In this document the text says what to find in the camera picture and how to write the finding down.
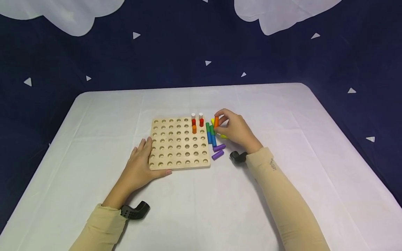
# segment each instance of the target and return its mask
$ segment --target hand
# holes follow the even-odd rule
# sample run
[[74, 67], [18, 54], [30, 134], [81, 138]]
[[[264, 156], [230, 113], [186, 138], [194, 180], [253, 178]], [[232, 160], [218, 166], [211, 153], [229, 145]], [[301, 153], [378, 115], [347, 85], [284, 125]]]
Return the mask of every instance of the hand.
[[[241, 115], [228, 109], [222, 109], [215, 113], [215, 117], [221, 115], [223, 116], [219, 119], [219, 126], [214, 128], [216, 133], [223, 134], [231, 141], [238, 143], [245, 148], [248, 154], [255, 153], [263, 148], [263, 145], [254, 136], [250, 127], [248, 127], [246, 121]], [[227, 120], [229, 121], [226, 127], [221, 127], [221, 124]]]
[[172, 174], [172, 170], [151, 171], [148, 167], [148, 158], [152, 149], [152, 139], [148, 137], [141, 140], [138, 147], [134, 147], [119, 180], [102, 203], [102, 206], [109, 206], [120, 209], [127, 197], [148, 184], [150, 181]]

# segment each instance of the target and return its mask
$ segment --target white tablecloth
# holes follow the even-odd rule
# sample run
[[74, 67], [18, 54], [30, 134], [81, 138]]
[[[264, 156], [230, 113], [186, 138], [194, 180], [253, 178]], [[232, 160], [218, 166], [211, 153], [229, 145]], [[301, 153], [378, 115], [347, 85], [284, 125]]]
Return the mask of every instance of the white tablecloth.
[[[0, 236], [0, 250], [68, 250], [118, 179], [152, 118], [242, 114], [307, 201], [333, 251], [401, 250], [402, 209], [303, 84], [88, 92], [75, 100]], [[117, 251], [280, 250], [258, 185], [225, 155], [133, 196]]]

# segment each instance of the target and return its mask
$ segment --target paper cloud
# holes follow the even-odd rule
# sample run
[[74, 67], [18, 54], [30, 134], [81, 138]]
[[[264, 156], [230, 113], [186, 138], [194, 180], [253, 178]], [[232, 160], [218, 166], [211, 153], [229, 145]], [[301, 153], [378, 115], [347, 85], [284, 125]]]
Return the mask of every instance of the paper cloud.
[[261, 30], [268, 36], [329, 10], [339, 2], [340, 0], [234, 0], [234, 9], [244, 21], [258, 19]]
[[0, 14], [28, 20], [46, 17], [62, 31], [83, 36], [92, 28], [95, 17], [117, 11], [124, 0], [0, 0]]

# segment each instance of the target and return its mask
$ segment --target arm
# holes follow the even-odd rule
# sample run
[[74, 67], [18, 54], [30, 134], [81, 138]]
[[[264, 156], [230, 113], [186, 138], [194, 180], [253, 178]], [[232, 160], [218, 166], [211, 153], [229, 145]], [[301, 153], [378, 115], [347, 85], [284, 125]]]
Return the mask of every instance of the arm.
[[81, 234], [70, 251], [111, 251], [120, 238], [126, 218], [120, 215], [120, 208], [127, 197], [153, 179], [172, 173], [171, 170], [151, 171], [148, 156], [151, 153], [152, 139], [142, 139], [132, 151], [119, 180], [110, 191], [102, 205], [98, 204], [89, 216]]
[[221, 115], [219, 125], [229, 120], [228, 125], [215, 131], [246, 149], [247, 166], [263, 190], [286, 251], [329, 251], [316, 218], [270, 150], [258, 141], [243, 117], [227, 109], [215, 114]]

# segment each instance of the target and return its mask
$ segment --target beige sleeve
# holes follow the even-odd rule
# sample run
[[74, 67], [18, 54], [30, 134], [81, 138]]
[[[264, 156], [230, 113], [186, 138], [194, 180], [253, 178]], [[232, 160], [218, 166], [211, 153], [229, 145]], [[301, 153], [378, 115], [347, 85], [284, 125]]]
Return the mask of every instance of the beige sleeve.
[[264, 192], [286, 251], [329, 251], [316, 218], [273, 160], [268, 148], [247, 155], [247, 166]]
[[126, 222], [120, 210], [98, 204], [70, 251], [111, 251]]

